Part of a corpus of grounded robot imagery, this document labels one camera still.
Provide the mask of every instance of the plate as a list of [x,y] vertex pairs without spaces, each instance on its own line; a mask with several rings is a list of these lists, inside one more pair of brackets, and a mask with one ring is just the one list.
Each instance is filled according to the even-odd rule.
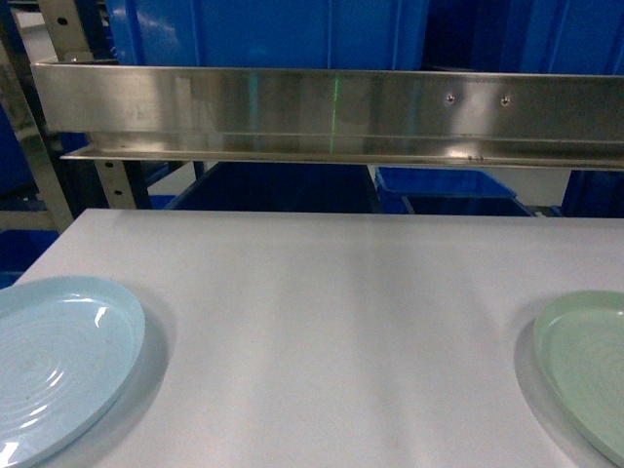
[[564,295],[543,310],[533,333],[537,361],[567,419],[624,467],[624,293]]
[[137,360],[143,311],[107,280],[64,277],[0,291],[0,468],[25,468],[87,431]]

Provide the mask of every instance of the white table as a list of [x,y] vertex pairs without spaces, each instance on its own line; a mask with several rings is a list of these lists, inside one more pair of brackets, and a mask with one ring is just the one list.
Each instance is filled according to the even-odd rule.
[[88,211],[22,283],[129,288],[139,372],[46,468],[611,466],[561,420],[530,325],[624,290],[624,222]]

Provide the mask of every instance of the blue plastic crate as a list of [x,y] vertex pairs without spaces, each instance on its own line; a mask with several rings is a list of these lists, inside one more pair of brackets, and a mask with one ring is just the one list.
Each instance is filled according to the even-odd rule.
[[624,174],[572,172],[560,212],[571,217],[624,217]]
[[515,198],[403,197],[411,215],[531,216]]
[[429,0],[108,0],[122,64],[420,67]]
[[621,0],[481,0],[472,66],[526,73],[624,73]]
[[56,231],[0,231],[0,288],[14,283],[58,237]]
[[0,106],[0,195],[33,183],[11,123]]
[[219,163],[175,198],[172,210],[380,213],[362,166]]
[[377,168],[375,186],[384,213],[408,212],[405,196],[507,198],[516,193],[483,171]]

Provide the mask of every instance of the metal rack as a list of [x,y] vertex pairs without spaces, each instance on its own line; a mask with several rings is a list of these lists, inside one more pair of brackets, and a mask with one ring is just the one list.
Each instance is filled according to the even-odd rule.
[[20,201],[0,211],[3,229],[62,231],[73,215],[59,182],[59,150],[47,135],[30,62],[6,4],[0,4],[0,104],[4,109],[39,189],[40,201]]
[[48,126],[88,134],[64,158],[111,207],[144,205],[154,159],[624,169],[623,77],[121,66],[94,2],[39,3],[66,60],[33,65]]

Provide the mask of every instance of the metal rail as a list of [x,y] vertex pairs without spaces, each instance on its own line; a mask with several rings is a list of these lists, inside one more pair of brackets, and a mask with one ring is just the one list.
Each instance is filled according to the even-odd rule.
[[624,78],[33,65],[69,158],[624,169]]

